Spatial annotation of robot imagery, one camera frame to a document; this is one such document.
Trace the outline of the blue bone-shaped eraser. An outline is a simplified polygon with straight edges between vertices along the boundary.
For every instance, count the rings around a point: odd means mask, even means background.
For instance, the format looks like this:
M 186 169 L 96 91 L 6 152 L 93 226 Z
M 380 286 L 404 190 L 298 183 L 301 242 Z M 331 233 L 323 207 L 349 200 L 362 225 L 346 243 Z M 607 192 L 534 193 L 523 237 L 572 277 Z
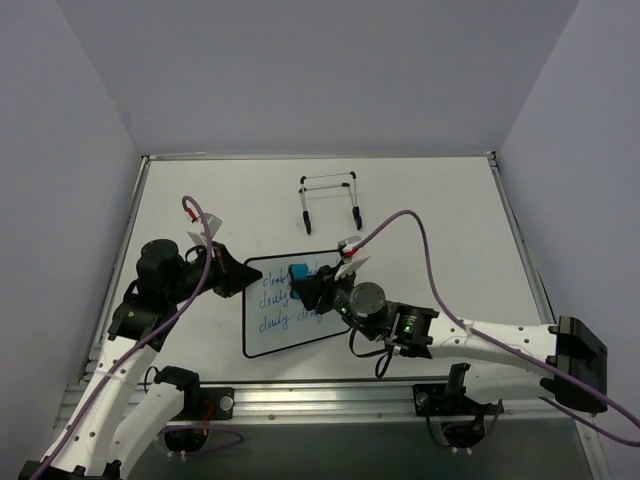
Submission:
M 306 263 L 291 264 L 289 266 L 290 296 L 303 301 L 308 297 L 309 267 Z

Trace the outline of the small black-framed whiteboard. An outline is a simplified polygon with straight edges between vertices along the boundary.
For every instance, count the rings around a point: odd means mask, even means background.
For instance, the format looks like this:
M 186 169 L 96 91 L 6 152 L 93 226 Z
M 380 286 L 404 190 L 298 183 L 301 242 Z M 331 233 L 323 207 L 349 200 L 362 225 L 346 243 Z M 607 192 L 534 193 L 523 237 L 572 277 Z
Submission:
M 253 257 L 245 264 L 262 274 L 242 294 L 242 351 L 254 359 L 290 348 L 345 334 L 348 326 L 330 311 L 308 311 L 291 296 L 291 265 L 315 274 L 340 259 L 333 250 Z

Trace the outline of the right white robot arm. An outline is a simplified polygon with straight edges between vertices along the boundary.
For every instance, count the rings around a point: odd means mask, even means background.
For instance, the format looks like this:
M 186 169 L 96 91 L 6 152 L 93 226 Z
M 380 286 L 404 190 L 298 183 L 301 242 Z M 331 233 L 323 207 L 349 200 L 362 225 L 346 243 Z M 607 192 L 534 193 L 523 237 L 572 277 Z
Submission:
M 308 311 L 336 312 L 353 333 L 382 343 L 375 375 L 395 356 L 455 358 L 444 400 L 455 412 L 505 399 L 547 398 L 571 410 L 606 411 L 607 348 L 579 319 L 518 326 L 452 320 L 443 312 L 386 299 L 372 282 L 338 267 L 289 267 L 292 298 Z

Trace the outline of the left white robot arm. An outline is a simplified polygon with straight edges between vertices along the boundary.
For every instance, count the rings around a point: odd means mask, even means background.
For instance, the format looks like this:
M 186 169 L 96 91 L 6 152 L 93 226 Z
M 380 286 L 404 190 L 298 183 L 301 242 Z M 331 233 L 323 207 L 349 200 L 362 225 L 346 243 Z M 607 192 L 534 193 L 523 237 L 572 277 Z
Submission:
M 98 365 L 64 431 L 41 461 L 28 461 L 22 479 L 125 479 L 163 427 L 190 419 L 203 402 L 197 373 L 165 367 L 143 400 L 125 410 L 175 325 L 201 293 L 229 298 L 262 277 L 218 242 L 191 248 L 188 261 L 176 243 L 145 244 L 136 279 L 113 314 Z

